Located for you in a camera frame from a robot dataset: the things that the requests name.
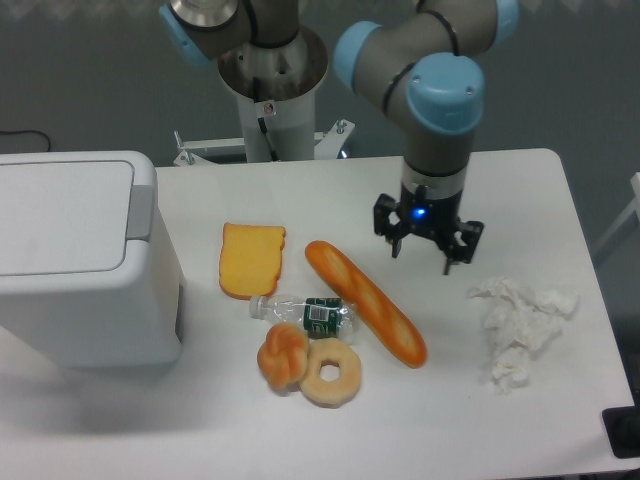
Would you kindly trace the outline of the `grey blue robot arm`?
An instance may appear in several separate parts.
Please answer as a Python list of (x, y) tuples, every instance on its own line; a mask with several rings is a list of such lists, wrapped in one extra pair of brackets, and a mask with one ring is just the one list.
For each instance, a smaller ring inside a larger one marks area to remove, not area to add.
[(313, 157), (315, 93), (334, 72), (406, 138), (401, 194), (379, 197), (375, 233), (394, 251), (416, 235), (448, 264), (471, 262), (484, 226), (458, 212), (484, 112), (474, 56), (514, 32), (516, 2), (420, 1), (396, 27), (350, 26), (333, 50), (301, 23), (295, 1), (168, 1), (159, 15), (187, 60), (216, 63), (236, 98), (250, 162)]

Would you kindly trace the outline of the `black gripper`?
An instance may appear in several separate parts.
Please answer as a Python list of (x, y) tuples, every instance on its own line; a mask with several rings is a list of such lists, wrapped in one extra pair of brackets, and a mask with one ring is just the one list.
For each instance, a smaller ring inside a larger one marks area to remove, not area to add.
[(399, 203), (382, 193), (373, 206), (374, 233), (391, 246), (393, 258), (408, 235), (435, 242), (445, 254), (443, 274), (448, 275), (453, 265), (471, 263), (484, 231), (483, 222), (459, 220), (461, 198), (458, 192), (444, 199), (420, 199), (403, 187)]

